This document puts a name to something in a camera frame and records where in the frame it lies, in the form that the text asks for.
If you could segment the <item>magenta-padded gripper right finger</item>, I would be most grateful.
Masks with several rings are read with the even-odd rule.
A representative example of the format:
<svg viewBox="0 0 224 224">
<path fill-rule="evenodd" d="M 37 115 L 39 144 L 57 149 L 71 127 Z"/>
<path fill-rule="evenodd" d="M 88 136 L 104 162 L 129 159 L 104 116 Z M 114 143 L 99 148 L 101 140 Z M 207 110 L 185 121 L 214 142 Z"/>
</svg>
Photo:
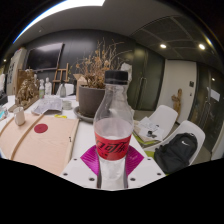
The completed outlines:
<svg viewBox="0 0 224 224">
<path fill-rule="evenodd" d="M 143 187 L 165 176 L 152 157 L 145 157 L 130 146 L 125 160 L 125 188 Z"/>
</svg>

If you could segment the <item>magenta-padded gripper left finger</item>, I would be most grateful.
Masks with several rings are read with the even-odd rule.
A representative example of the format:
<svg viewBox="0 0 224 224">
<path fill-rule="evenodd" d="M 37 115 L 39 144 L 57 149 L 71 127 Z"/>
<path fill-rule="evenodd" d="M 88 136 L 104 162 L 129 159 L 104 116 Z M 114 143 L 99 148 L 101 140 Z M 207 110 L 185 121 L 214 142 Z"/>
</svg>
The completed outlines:
<svg viewBox="0 0 224 224">
<path fill-rule="evenodd" d="M 100 188 L 100 163 L 96 146 L 89 148 L 81 157 L 72 158 L 60 176 L 84 188 Z"/>
</svg>

